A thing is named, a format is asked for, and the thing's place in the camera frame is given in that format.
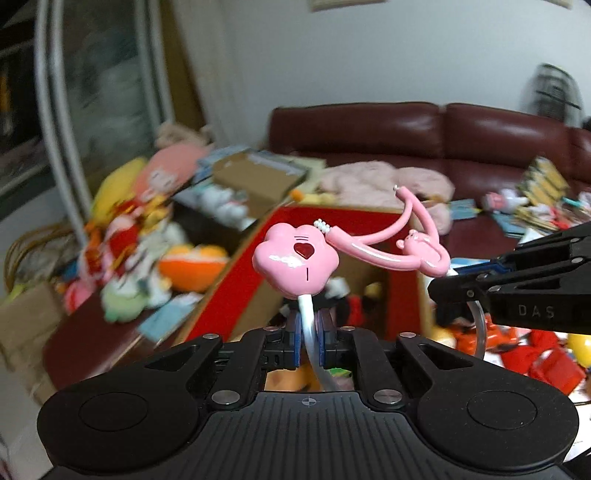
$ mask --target yellow ball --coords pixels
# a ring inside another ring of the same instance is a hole
[[[591,367],[591,335],[569,333],[567,346],[573,351],[579,365]]]

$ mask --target maroon sofa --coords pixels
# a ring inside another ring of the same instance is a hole
[[[591,183],[591,132],[548,118],[462,103],[355,103],[278,108],[269,147],[325,158],[329,166],[383,160],[437,170],[454,199],[512,187],[536,155],[549,158],[573,194]],[[492,258],[516,245],[486,215],[454,223],[442,239],[453,257]]]

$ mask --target metal rivet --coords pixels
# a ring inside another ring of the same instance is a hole
[[[374,393],[374,400],[386,405],[396,405],[402,400],[402,394],[398,390],[378,390]]]
[[[212,395],[212,400],[219,405],[232,405],[240,400],[240,394],[234,390],[220,390]]]

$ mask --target orange plush toy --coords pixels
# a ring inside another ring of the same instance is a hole
[[[215,245],[172,247],[160,259],[158,269],[169,278],[173,289],[205,292],[228,263],[228,253]]]

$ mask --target pink pillow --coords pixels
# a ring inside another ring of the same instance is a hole
[[[134,184],[138,200],[149,202],[155,195],[170,196],[187,183],[197,170],[197,160],[209,155],[211,147],[177,143],[157,152]]]

